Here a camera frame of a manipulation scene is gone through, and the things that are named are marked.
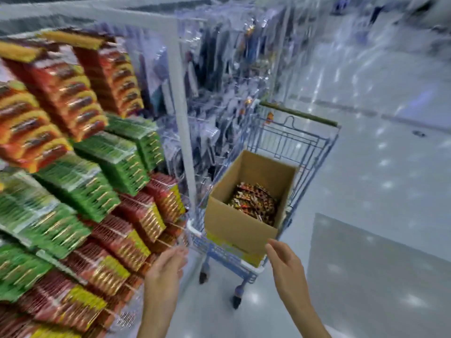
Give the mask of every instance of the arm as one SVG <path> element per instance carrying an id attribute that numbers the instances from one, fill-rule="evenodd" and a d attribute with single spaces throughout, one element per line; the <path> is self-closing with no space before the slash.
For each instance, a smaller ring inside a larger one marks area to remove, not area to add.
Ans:
<path id="1" fill-rule="evenodd" d="M 179 280 L 187 254 L 184 248 L 166 250 L 147 273 L 143 318 L 137 338 L 165 338 L 177 306 Z"/>
<path id="2" fill-rule="evenodd" d="M 269 240 L 266 251 L 280 299 L 303 338 L 331 338 L 315 312 L 308 294 L 301 260 L 282 242 Z"/>

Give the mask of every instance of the cart handle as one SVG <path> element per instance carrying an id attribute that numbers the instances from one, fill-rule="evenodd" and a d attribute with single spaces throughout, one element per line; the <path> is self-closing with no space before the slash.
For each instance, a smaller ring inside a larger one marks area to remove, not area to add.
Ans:
<path id="1" fill-rule="evenodd" d="M 325 118 L 322 118 L 322 117 L 319 117 L 319 116 L 315 116 L 315 115 L 312 115 L 312 114 L 308 114 L 308 113 L 303 113 L 302 111 L 297 111 L 297 110 L 281 107 L 280 105 L 278 105 L 276 103 L 269 103 L 267 101 L 260 101 L 259 104 L 262 105 L 263 107 L 279 110 L 279 111 L 281 111 L 283 113 L 288 113 L 288 114 L 293 115 L 293 116 L 299 116 L 299 117 L 302 117 L 304 119 L 316 121 L 316 122 L 319 122 L 319 123 L 322 123 L 322 124 L 326 124 L 326 125 L 331 126 L 331 127 L 338 128 L 338 122 L 336 122 L 336 121 L 328 120 L 328 119 L 325 119 Z"/>

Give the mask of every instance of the right hand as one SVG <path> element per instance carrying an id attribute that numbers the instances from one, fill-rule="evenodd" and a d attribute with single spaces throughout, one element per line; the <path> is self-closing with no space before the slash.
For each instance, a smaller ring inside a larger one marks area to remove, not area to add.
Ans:
<path id="1" fill-rule="evenodd" d="M 290 315 L 310 315 L 314 309 L 299 257 L 286 243 L 273 239 L 268 241 L 265 248 L 271 262 L 277 292 Z"/>

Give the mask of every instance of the cart frame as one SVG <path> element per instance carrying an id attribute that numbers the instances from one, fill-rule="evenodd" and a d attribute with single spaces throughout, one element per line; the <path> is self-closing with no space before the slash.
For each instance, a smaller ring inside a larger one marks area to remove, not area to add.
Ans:
<path id="1" fill-rule="evenodd" d="M 243 130 L 243 134 L 235 145 L 232 154 L 215 177 L 213 185 L 219 181 L 229 165 L 238 157 L 243 149 L 272 159 L 281 160 L 288 164 L 296 164 L 299 167 L 299 172 L 296 175 L 294 186 L 288 199 L 288 206 L 285 209 L 286 216 L 278 235 L 280 237 L 292 223 L 293 216 L 302 197 L 317 171 L 324 163 L 330 150 L 334 147 L 341 127 L 335 121 L 260 100 L 254 101 L 251 108 L 255 110 L 255 113 L 249 116 L 248 122 L 246 123 L 247 127 Z M 271 119 L 271 116 L 269 116 L 270 113 L 273 116 L 285 116 L 285 119 L 281 122 L 276 122 Z M 296 119 L 315 121 L 335 127 L 337 130 L 335 135 L 331 137 L 322 137 L 296 128 Z M 205 215 L 209 193 L 206 194 L 197 207 L 197 219 L 190 219 L 187 223 L 188 231 L 191 234 L 191 247 L 206 255 L 205 261 L 202 264 L 199 283 L 203 284 L 208 280 L 210 274 L 210 258 L 230 269 L 243 279 L 243 282 L 236 287 L 232 298 L 233 307 L 237 309 L 241 303 L 245 285 L 255 282 L 257 276 L 264 270 L 268 257 L 265 256 L 259 267 L 254 267 L 206 238 L 203 217 Z"/>

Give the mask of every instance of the cardboard box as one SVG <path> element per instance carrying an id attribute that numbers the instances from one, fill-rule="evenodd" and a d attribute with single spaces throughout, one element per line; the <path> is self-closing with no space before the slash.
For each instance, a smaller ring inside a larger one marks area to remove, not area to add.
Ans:
<path id="1" fill-rule="evenodd" d="M 268 239 L 279 233 L 296 172 L 296 167 L 244 150 L 210 193 L 205 212 L 207 238 L 258 266 Z M 241 182 L 259 183 L 276 199 L 274 227 L 227 205 Z"/>

